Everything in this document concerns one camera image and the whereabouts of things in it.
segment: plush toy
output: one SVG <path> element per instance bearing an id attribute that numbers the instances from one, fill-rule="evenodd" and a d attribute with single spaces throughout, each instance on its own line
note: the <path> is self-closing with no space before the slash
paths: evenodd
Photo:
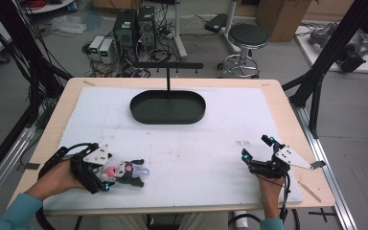
<path id="1" fill-rule="evenodd" d="M 143 164 L 144 159 L 123 161 L 117 167 L 102 167 L 99 178 L 102 181 L 118 181 L 122 184 L 131 184 L 133 186 L 143 187 L 145 183 L 140 178 L 141 175 L 149 175 L 149 169 Z"/>

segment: teal sleeve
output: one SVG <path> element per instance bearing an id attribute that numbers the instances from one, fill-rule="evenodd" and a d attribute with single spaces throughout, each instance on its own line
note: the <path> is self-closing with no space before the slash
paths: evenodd
<path id="1" fill-rule="evenodd" d="M 280 218 L 267 218 L 260 221 L 261 230 L 283 230 L 283 221 Z"/>
<path id="2" fill-rule="evenodd" d="M 43 202 L 31 195 L 19 194 L 0 218 L 0 229 L 29 229 L 28 223 Z"/>

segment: black stool seat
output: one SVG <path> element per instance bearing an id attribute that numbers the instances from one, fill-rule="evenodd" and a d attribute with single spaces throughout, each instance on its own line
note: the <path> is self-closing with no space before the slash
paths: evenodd
<path id="1" fill-rule="evenodd" d="M 236 46 L 259 49 L 266 45 L 269 36 L 264 29 L 258 26 L 236 24 L 229 30 L 228 38 Z"/>

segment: white plastic bag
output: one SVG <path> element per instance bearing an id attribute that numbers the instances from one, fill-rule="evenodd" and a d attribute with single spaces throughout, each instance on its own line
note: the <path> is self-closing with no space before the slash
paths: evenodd
<path id="1" fill-rule="evenodd" d="M 77 16 L 61 16 L 51 20 L 52 31 L 61 31 L 69 34 L 82 34 L 86 30 L 86 25 L 81 24 L 81 18 Z"/>

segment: hand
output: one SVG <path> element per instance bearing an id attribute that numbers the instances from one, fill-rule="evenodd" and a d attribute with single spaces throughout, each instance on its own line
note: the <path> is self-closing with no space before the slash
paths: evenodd
<path id="1" fill-rule="evenodd" d="M 85 189 L 70 171 L 70 161 L 62 161 L 45 173 L 25 192 L 40 200 L 62 194 L 70 189 Z"/>
<path id="2" fill-rule="evenodd" d="M 264 208 L 264 216 L 266 219 L 279 218 L 279 194 L 285 183 L 282 178 L 266 178 L 262 175 L 257 175 L 260 183 L 262 204 Z"/>

